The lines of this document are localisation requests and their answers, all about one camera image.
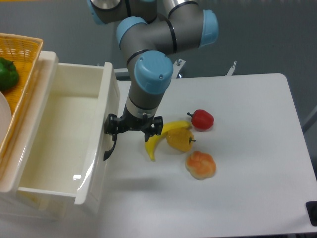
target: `yellow banana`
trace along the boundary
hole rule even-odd
[[[189,128],[191,123],[186,120],[177,120],[165,123],[162,129],[162,133],[160,135],[154,135],[149,138],[147,142],[145,142],[145,149],[152,161],[155,161],[154,150],[158,141],[166,137],[167,132],[172,129],[177,128]]]

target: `white plate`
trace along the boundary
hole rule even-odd
[[[8,101],[0,92],[0,144],[2,143],[11,122],[11,110]]]

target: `wicker basket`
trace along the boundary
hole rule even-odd
[[[27,102],[34,88],[32,73],[42,46],[42,39],[0,33],[0,57],[13,61],[19,73],[17,85],[2,92],[9,102],[12,120],[0,144],[0,178],[9,160],[10,141],[15,130],[18,130],[19,122],[23,119]]]

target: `light blue joint cap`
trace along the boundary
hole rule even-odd
[[[88,8],[89,8],[89,10],[90,10],[91,15],[93,16],[93,19],[94,19],[95,23],[96,23],[97,25],[106,25],[106,24],[105,24],[104,22],[102,22],[102,21],[100,20],[100,18],[97,16],[97,14],[96,14],[96,12],[95,12],[95,10],[94,10],[94,8],[93,8],[93,6],[92,6],[90,0],[87,0],[87,4],[88,4]]]
[[[136,82],[149,94],[164,93],[171,82],[172,74],[172,61],[159,51],[144,52],[134,66]]]
[[[120,24],[117,27],[117,41],[118,44],[120,45],[121,39],[124,35],[124,33],[127,32],[132,26],[139,24],[139,23],[144,23],[147,24],[146,21],[143,18],[136,17],[136,16],[130,16],[123,21],[120,22]]]
[[[219,35],[219,27],[216,15],[211,10],[204,11],[204,25],[202,39],[199,47],[214,43]]]

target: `white plastic bin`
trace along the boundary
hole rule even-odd
[[[30,103],[43,107],[43,115],[37,132],[30,132],[34,137],[28,140],[28,155],[19,161],[24,166],[11,166],[17,175],[0,195],[3,202],[14,198],[15,205],[32,207],[37,216],[59,218],[74,204],[96,213],[106,166],[103,154],[112,146],[103,125],[109,113],[117,114],[120,97],[112,64],[59,63],[52,81],[47,102]]]

